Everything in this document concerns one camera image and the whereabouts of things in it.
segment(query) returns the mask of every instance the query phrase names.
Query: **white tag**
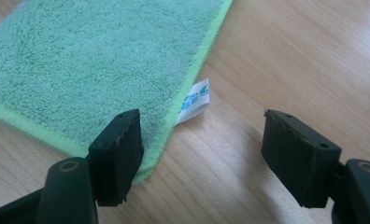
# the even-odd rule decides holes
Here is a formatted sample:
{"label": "white tag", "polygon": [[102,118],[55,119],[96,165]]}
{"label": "white tag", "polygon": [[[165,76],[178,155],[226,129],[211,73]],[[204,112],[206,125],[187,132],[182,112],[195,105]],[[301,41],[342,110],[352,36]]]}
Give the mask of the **white tag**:
{"label": "white tag", "polygon": [[177,124],[200,114],[209,105],[208,78],[192,86],[179,111]]}

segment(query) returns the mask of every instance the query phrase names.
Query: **wooden table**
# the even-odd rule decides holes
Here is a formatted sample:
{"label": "wooden table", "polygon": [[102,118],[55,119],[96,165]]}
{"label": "wooden table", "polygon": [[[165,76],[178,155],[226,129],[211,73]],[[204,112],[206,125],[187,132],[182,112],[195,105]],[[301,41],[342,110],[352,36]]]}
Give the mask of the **wooden table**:
{"label": "wooden table", "polygon": [[[0,20],[20,0],[0,1]],[[101,223],[330,223],[261,155],[263,111],[293,114],[370,160],[370,1],[234,0],[200,74],[211,105],[176,127],[155,172]],[[0,124],[0,206],[43,187],[65,158]]]}

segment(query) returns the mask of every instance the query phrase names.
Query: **green microfiber towel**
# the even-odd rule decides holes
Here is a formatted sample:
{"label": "green microfiber towel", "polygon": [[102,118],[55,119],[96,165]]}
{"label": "green microfiber towel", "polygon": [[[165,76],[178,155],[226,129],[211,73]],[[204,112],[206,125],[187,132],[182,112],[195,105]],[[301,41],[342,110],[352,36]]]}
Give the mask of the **green microfiber towel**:
{"label": "green microfiber towel", "polygon": [[139,108],[152,172],[231,0],[28,0],[0,23],[0,120],[72,156]]}

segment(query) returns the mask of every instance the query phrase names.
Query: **wood grain surface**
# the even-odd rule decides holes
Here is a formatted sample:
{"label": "wood grain surface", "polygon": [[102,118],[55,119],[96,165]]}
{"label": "wood grain surface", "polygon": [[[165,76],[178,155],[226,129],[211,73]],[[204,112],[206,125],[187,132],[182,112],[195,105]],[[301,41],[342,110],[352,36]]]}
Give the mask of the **wood grain surface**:
{"label": "wood grain surface", "polygon": [[[0,0],[0,20],[20,0]],[[200,74],[202,115],[176,127],[152,176],[101,223],[330,223],[305,209],[261,155],[263,111],[293,114],[370,160],[370,1],[234,0]],[[0,123],[0,206],[44,185],[66,156]]]}

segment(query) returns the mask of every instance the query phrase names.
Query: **black plastic part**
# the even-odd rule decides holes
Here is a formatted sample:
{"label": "black plastic part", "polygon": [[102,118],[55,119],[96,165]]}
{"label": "black plastic part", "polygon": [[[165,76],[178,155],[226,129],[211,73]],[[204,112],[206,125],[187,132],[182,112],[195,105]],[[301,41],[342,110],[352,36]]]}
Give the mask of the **black plastic part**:
{"label": "black plastic part", "polygon": [[115,117],[89,147],[94,197],[100,206],[117,206],[126,199],[142,162],[139,111]]}
{"label": "black plastic part", "polygon": [[0,207],[0,224],[31,224],[36,221],[42,189]]}
{"label": "black plastic part", "polygon": [[50,167],[36,223],[98,223],[89,164],[85,159],[70,158]]}
{"label": "black plastic part", "polygon": [[370,223],[370,161],[349,160],[343,176],[359,223]]}
{"label": "black plastic part", "polygon": [[341,149],[296,117],[265,112],[262,154],[281,183],[304,207],[325,207],[326,185]]}

